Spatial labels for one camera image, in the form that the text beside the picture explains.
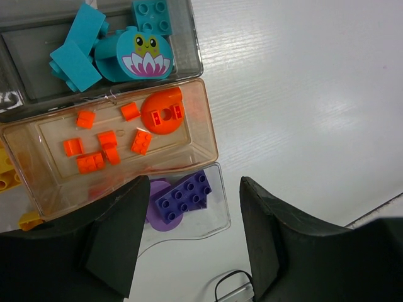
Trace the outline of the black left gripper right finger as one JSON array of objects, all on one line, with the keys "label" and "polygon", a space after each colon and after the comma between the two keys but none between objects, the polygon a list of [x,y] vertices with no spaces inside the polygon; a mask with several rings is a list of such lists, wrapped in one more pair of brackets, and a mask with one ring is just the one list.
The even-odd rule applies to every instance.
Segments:
[{"label": "black left gripper right finger", "polygon": [[250,177],[240,204],[257,301],[401,301],[402,219],[320,220]]}]

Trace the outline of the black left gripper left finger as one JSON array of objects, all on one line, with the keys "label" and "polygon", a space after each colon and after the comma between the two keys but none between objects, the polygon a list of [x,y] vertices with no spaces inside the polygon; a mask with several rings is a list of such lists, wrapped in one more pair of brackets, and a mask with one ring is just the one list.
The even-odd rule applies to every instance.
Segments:
[{"label": "black left gripper left finger", "polygon": [[123,301],[150,197],[139,176],[32,230],[1,234],[2,301]]}]

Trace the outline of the yellow brick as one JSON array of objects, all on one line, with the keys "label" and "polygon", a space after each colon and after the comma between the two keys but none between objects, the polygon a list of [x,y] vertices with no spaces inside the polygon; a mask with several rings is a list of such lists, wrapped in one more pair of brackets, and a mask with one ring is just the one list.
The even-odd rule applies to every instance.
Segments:
[{"label": "yellow brick", "polygon": [[31,211],[28,213],[24,213],[19,221],[18,226],[23,231],[28,231],[35,228],[38,225],[41,225],[43,220],[40,218],[40,215],[36,211]]}]

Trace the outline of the purple arch lego brick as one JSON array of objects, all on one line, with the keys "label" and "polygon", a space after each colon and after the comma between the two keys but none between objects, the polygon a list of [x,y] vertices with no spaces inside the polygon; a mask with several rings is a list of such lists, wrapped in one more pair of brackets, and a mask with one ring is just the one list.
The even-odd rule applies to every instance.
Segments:
[{"label": "purple arch lego brick", "polygon": [[165,179],[150,181],[150,198],[146,213],[146,222],[158,232],[175,229],[183,219],[184,211],[175,207],[172,198],[167,195],[171,191],[171,183]]}]

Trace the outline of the tiny orange lego piece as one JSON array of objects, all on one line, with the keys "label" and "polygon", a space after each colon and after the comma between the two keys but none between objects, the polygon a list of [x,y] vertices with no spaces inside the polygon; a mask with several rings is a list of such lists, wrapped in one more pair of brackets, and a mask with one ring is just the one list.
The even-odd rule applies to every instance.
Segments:
[{"label": "tiny orange lego piece", "polygon": [[63,147],[67,157],[82,155],[84,153],[84,145],[80,138],[65,140]]}]

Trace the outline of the yellow long lego plate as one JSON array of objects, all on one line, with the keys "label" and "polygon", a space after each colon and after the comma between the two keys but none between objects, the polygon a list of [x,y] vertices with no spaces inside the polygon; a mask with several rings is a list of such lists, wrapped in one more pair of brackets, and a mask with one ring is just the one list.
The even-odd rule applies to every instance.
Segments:
[{"label": "yellow long lego plate", "polygon": [[0,153],[0,191],[4,192],[19,186],[21,181],[2,143]]}]

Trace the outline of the purple lego plate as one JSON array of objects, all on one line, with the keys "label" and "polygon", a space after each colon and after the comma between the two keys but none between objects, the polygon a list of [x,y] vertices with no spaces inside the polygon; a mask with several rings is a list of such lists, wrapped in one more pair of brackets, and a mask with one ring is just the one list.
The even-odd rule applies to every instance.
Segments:
[{"label": "purple lego plate", "polygon": [[204,170],[184,176],[170,187],[167,193],[175,207],[181,211],[200,210],[207,207],[207,196],[212,192]]}]

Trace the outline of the small red-orange lego piece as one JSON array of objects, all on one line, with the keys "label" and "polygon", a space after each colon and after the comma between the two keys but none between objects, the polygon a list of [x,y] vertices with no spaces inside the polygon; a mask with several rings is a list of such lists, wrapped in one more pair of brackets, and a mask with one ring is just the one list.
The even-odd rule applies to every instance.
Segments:
[{"label": "small red-orange lego piece", "polygon": [[92,129],[95,116],[93,111],[80,110],[77,114],[76,125],[80,128]]}]

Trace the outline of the small orange lego piece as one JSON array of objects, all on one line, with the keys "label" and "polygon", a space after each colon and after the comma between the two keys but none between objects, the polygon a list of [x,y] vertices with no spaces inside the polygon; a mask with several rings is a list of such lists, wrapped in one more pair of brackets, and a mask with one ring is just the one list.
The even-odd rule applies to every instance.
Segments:
[{"label": "small orange lego piece", "polygon": [[136,118],[141,117],[140,110],[138,109],[135,102],[128,103],[120,108],[122,116],[124,117],[125,121],[132,121]]}]

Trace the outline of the orange round lego piece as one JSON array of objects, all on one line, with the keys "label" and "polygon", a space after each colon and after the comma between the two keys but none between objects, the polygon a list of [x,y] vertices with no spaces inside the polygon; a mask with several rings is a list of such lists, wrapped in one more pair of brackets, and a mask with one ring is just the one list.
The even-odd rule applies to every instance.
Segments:
[{"label": "orange round lego piece", "polygon": [[157,135],[175,132],[184,120],[183,95],[178,87],[151,94],[142,103],[141,120]]}]

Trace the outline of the teal 2x4 lego brick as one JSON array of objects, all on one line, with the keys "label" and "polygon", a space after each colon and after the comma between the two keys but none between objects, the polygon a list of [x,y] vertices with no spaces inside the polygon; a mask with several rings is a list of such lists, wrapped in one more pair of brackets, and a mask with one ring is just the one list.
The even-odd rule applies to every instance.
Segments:
[{"label": "teal 2x4 lego brick", "polygon": [[102,79],[91,51],[106,36],[106,16],[84,3],[79,8],[65,42],[50,54],[52,74],[73,92],[83,92]]}]

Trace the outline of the teal small lego brick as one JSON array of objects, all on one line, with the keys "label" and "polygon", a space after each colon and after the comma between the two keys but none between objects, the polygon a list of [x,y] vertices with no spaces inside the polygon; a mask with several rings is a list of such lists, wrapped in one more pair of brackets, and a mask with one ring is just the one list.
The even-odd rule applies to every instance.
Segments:
[{"label": "teal small lego brick", "polygon": [[132,14],[139,31],[161,36],[172,34],[167,1],[133,1]]}]

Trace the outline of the small orange lego brick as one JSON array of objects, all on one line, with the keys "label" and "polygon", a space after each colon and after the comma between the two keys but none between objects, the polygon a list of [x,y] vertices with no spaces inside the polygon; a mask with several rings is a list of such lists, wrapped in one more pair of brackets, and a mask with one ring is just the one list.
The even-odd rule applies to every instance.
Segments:
[{"label": "small orange lego brick", "polygon": [[151,140],[151,133],[137,129],[130,150],[136,154],[145,155],[149,149]]},{"label": "small orange lego brick", "polygon": [[106,164],[101,152],[84,154],[76,158],[76,164],[81,174],[87,174],[104,169]]}]

